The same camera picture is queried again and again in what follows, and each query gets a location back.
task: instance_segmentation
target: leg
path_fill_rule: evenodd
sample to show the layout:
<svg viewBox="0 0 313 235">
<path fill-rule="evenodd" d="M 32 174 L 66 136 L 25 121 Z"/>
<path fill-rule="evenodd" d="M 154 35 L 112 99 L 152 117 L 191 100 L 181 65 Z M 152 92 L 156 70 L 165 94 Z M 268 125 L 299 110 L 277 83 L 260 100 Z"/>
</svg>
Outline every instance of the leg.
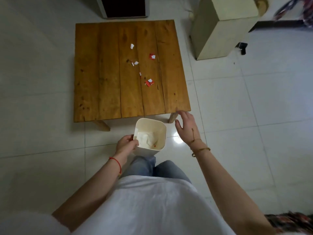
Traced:
<svg viewBox="0 0 313 235">
<path fill-rule="evenodd" d="M 170 119 L 168 120 L 168 123 L 173 123 L 174 121 L 175 121 L 175 119 L 177 118 L 177 116 L 178 116 L 178 113 L 172 113 L 171 115 L 170 115 Z"/>
<path fill-rule="evenodd" d="M 122 177 L 129 175 L 142 175 L 142 176 L 153 176 L 153 168 L 156 164 L 156 158 L 135 156 L 126 171 L 122 174 Z"/>
<path fill-rule="evenodd" d="M 153 176 L 183 179 L 191 183 L 186 174 L 178 166 L 176 166 L 174 162 L 170 160 L 162 162 L 158 166 L 156 166 L 153 169 Z"/>
<path fill-rule="evenodd" d="M 103 121 L 103 120 L 95 120 L 93 121 L 96 125 L 98 125 L 100 127 L 101 131 L 110 131 L 110 127 L 107 126 L 107 124 Z"/>
</svg>

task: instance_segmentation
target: white plastic bin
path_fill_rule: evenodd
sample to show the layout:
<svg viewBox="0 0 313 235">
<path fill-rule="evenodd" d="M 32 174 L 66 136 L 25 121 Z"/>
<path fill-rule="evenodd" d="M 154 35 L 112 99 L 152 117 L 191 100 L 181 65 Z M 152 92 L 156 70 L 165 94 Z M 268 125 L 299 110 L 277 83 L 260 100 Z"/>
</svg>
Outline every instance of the white plastic bin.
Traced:
<svg viewBox="0 0 313 235">
<path fill-rule="evenodd" d="M 166 141 L 166 126 L 163 122 L 158 120 L 152 120 L 147 118 L 141 118 L 136 123 L 134 139 L 137 139 L 138 133 L 150 133 L 154 134 L 157 141 L 151 148 L 143 148 L 137 146 L 135 148 L 134 154 L 139 156 L 153 156 L 161 151 L 165 146 Z"/>
</svg>

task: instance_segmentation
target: beige cabinet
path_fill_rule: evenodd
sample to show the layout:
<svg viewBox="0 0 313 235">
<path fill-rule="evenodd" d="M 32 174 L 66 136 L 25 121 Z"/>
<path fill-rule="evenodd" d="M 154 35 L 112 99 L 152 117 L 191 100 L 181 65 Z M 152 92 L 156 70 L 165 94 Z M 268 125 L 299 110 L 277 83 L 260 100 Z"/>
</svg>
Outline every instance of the beige cabinet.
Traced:
<svg viewBox="0 0 313 235">
<path fill-rule="evenodd" d="M 201 0 L 190 32 L 196 59 L 227 56 L 258 19 L 253 0 Z"/>
</svg>

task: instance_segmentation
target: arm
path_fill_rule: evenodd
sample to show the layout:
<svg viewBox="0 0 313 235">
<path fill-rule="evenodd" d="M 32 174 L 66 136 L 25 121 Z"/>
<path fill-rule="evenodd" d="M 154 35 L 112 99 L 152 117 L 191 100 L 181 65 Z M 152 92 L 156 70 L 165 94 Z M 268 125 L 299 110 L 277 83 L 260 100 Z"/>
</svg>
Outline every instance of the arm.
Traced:
<svg viewBox="0 0 313 235">
<path fill-rule="evenodd" d="M 192 114 L 179 111 L 183 128 L 175 121 L 177 132 L 194 152 L 210 192 L 224 220 L 237 235 L 275 234 L 275 229 L 267 221 L 258 206 L 230 176 L 201 141 L 198 127 Z"/>
<path fill-rule="evenodd" d="M 136 145 L 139 145 L 138 140 L 132 140 L 132 135 L 124 136 L 117 143 L 113 158 L 123 166 Z M 71 232 L 74 231 L 105 201 L 116 182 L 119 170 L 119 164 L 115 160 L 108 160 L 92 178 L 54 211 L 52 216 Z"/>
</svg>

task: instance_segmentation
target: brown round object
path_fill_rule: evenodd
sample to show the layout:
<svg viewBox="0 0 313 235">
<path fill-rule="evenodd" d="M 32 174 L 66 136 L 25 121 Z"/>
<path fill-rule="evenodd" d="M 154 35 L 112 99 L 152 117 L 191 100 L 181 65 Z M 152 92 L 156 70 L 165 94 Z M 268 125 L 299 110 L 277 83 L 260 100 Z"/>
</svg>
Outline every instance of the brown round object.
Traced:
<svg viewBox="0 0 313 235">
<path fill-rule="evenodd" d="M 268 10 L 268 0 L 254 0 L 256 7 L 258 8 L 259 15 L 263 16 Z"/>
</svg>

